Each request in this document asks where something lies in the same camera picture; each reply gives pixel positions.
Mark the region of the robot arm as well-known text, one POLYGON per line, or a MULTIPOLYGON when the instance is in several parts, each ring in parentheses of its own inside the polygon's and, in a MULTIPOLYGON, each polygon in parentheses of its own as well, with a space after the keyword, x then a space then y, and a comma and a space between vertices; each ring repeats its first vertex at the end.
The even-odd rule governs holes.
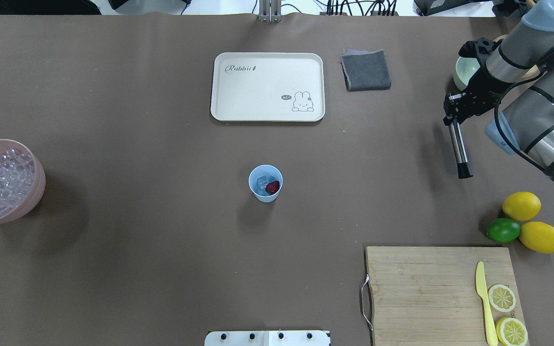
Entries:
POLYGON ((460 125, 492 110, 488 138, 554 182, 554 0, 537 2, 501 41, 466 42, 459 56, 479 63, 466 88, 443 103, 459 179, 471 177, 460 125))

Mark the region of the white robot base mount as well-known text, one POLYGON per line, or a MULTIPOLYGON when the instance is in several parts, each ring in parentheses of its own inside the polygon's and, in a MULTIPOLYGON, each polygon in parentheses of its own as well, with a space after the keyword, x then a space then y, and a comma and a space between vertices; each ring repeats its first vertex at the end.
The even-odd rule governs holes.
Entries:
POLYGON ((213 331, 204 340, 205 346, 330 346, 329 331, 264 330, 213 331))

